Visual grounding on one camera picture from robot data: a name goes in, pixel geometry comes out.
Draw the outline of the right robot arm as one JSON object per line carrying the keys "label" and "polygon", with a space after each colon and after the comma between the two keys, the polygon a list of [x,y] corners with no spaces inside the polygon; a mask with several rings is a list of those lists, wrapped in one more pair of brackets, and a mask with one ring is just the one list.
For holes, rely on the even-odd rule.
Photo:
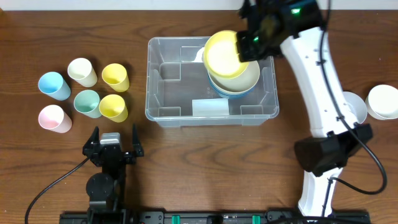
{"label": "right robot arm", "polygon": [[298,209],[306,217],[327,217],[335,188],[329,180],[373,134],[370,125],[358,123],[343,96],[318,3],[245,0],[239,16],[248,26],[237,34],[240,61],[283,55],[295,74],[312,134],[294,144],[305,171]]}

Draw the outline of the dark blue bowl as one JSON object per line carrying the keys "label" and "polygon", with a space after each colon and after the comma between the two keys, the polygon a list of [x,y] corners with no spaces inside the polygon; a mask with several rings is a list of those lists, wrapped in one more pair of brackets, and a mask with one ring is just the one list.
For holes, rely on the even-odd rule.
{"label": "dark blue bowl", "polygon": [[219,90],[218,86],[214,83],[214,81],[208,77],[209,83],[210,85],[213,87],[213,89],[221,96],[221,97],[225,97],[225,98],[239,98],[242,97],[244,95],[247,95],[248,93],[252,92],[254,90],[254,86],[252,88],[250,88],[248,91],[244,91],[241,93],[227,93],[225,91]]}
{"label": "dark blue bowl", "polygon": [[222,92],[222,91],[219,91],[218,89],[214,89],[214,91],[216,91],[217,92],[217,94],[219,94],[220,95],[220,97],[223,97],[223,98],[226,98],[226,99],[237,99],[237,98],[242,98],[242,97],[244,97],[244,96],[246,96],[246,95],[248,95],[250,92],[252,92],[252,89],[250,89],[249,91],[246,91],[246,92],[244,92],[244,93],[240,93],[240,94],[237,94],[237,95],[234,95],[234,94],[227,94],[227,93],[224,93],[224,92]]}

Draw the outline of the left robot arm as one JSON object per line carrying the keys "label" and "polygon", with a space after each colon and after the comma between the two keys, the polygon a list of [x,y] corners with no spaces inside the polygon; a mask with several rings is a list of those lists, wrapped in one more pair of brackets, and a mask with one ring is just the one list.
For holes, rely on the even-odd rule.
{"label": "left robot arm", "polygon": [[82,153],[101,168],[101,172],[91,176],[86,184],[90,210],[118,210],[124,202],[126,166],[134,165],[137,158],[144,155],[136,126],[132,127],[131,151],[123,151],[119,133],[99,134],[96,127],[84,144]]}

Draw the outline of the yellow bowl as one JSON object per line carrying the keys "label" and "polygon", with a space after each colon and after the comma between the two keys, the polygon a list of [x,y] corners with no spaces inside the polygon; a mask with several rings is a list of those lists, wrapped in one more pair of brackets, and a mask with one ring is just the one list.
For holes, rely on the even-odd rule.
{"label": "yellow bowl", "polygon": [[212,75],[234,79],[247,69],[249,63],[241,62],[237,49],[237,32],[222,30],[213,34],[206,42],[203,63]]}

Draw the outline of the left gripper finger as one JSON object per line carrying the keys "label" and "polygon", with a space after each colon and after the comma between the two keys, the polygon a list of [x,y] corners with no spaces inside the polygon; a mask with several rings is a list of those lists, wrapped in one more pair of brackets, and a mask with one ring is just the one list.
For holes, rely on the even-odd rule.
{"label": "left gripper finger", "polygon": [[135,152],[143,152],[143,147],[139,140],[139,136],[138,136],[137,128],[136,128],[135,124],[133,124],[133,127],[132,127],[132,145],[133,145]]}
{"label": "left gripper finger", "polygon": [[95,149],[96,146],[100,143],[99,140],[99,127],[95,127],[91,136],[87,140],[87,142],[84,144],[83,149]]}

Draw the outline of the large beige bowl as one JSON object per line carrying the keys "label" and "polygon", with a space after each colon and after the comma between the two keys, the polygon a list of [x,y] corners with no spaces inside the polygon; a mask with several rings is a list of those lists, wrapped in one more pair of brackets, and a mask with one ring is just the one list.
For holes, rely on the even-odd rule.
{"label": "large beige bowl", "polygon": [[252,89],[259,80],[261,71],[257,61],[249,62],[248,67],[236,78],[220,78],[209,73],[210,80],[217,89],[230,95],[243,94]]}

